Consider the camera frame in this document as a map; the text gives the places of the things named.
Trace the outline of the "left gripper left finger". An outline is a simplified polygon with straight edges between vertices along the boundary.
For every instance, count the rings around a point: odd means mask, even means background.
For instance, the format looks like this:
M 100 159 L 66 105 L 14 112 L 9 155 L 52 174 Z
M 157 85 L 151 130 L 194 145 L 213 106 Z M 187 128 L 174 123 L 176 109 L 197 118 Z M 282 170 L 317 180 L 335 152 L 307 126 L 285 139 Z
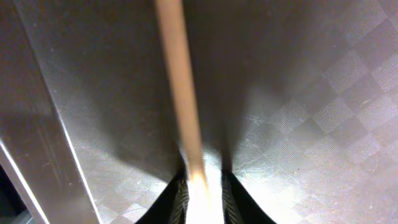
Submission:
M 185 224 L 188 202 L 187 180 L 179 173 L 136 224 Z

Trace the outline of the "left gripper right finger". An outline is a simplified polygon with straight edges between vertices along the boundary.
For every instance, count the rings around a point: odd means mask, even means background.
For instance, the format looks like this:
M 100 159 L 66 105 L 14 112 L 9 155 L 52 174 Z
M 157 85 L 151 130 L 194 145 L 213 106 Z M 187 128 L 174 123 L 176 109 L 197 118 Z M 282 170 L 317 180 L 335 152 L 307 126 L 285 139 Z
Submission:
M 232 172 L 222 170 L 221 185 L 224 224 L 275 224 Z

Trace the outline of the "wooden chopstick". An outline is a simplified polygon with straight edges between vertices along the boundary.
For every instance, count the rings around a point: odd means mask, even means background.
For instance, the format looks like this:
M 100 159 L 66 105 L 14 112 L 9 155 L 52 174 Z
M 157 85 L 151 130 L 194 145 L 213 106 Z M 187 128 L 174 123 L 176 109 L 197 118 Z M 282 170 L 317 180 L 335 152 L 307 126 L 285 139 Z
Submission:
M 164 59 L 178 131 L 188 165 L 187 223 L 223 223 L 222 206 L 211 197 L 193 84 L 192 65 L 181 0 L 156 0 Z

